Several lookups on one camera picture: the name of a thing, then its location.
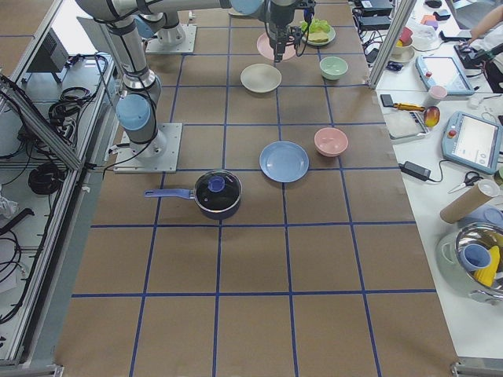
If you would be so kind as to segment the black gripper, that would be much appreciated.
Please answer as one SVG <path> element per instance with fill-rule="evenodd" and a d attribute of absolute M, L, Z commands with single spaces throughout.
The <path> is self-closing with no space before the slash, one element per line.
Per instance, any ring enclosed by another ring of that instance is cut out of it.
<path fill-rule="evenodd" d="M 299 46 L 303 37 L 303 31 L 299 26 L 286 25 L 282 27 L 269 23 L 268 37 L 270 46 L 274 49 L 274 62 L 280 63 L 283 60 L 287 46 L 294 46 L 295 48 Z"/>

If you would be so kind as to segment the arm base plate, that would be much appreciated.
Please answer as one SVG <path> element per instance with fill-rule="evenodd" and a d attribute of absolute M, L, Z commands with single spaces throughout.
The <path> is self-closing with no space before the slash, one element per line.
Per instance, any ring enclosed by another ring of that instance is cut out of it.
<path fill-rule="evenodd" d="M 182 139 L 181 123 L 159 123 L 156 138 L 144 150 L 144 146 L 131 144 L 123 131 L 116 164 L 112 167 L 117 174 L 169 173 L 177 170 L 179 149 Z"/>
<path fill-rule="evenodd" d="M 178 24 L 173 28 L 162 28 L 147 42 L 147 54 L 183 54 L 194 51 L 196 25 Z"/>

